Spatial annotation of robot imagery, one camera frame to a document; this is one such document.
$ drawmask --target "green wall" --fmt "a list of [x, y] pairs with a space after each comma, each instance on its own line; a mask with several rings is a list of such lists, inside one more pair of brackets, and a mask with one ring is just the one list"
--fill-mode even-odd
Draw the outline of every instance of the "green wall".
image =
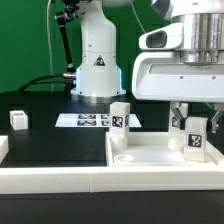
[[[66, 71], [66, 62], [59, 29], [54, 20], [63, 10], [60, 0], [51, 4], [51, 39], [54, 73]], [[0, 92], [17, 90], [28, 81], [50, 75], [47, 43], [46, 12], [48, 0], [11, 0], [1, 2]], [[135, 0], [136, 11], [146, 31], [162, 27], [167, 22], [151, 9], [150, 0]], [[131, 76], [135, 58], [140, 53], [138, 38], [142, 34], [131, 6], [104, 8], [105, 15], [117, 27], [117, 64], [123, 72], [123, 87], [131, 91]], [[81, 30], [78, 19], [67, 25], [75, 66], [81, 63]], [[29, 90], [51, 90], [51, 86]]]

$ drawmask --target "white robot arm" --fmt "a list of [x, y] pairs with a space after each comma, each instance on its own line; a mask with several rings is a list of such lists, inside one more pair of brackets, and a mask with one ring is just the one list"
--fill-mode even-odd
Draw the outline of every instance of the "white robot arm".
[[75, 12], [80, 19], [82, 30], [82, 64], [76, 70], [73, 99], [104, 103], [126, 93], [121, 88], [121, 70], [116, 64], [116, 28], [105, 17], [102, 7], [126, 6], [132, 1], [63, 0], [67, 11], [74, 4], [78, 7], [72, 14]]
[[171, 25], [140, 37], [140, 48], [151, 52], [135, 61], [133, 94], [146, 100], [215, 103], [220, 117], [224, 111], [224, 1], [153, 0], [152, 7]]

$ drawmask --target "warning label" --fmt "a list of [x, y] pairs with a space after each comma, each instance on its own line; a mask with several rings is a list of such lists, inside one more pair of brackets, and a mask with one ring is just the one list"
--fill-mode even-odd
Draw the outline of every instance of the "warning label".
[[101, 55], [97, 58], [96, 62], [94, 63], [95, 66], [105, 66], [105, 63], [103, 61], [103, 58]]

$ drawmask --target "paper sheet with markers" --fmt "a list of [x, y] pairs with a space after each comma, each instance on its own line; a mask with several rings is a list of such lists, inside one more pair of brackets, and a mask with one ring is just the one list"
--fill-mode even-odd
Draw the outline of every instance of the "paper sheet with markers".
[[[55, 127], [110, 127], [110, 114], [60, 114]], [[135, 114], [130, 114], [129, 127], [141, 127]]]

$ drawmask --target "black table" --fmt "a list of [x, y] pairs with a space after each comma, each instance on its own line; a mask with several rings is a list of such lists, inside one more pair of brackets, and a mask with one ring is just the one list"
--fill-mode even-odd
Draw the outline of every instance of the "black table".
[[[131, 131], [167, 131], [169, 103], [136, 101], [130, 94], [126, 101], [142, 124]], [[74, 102], [61, 92], [8, 92], [0, 95], [0, 105], [0, 135], [9, 136], [10, 150], [1, 168], [106, 166], [108, 128], [55, 128], [55, 123], [60, 113], [109, 113], [109, 104]], [[10, 127], [11, 110], [27, 113], [28, 130], [15, 132]], [[212, 111], [192, 104], [190, 113], [210, 116]], [[209, 138], [222, 150], [220, 135]], [[3, 224], [216, 224], [224, 222], [224, 191], [0, 195], [0, 220]]]

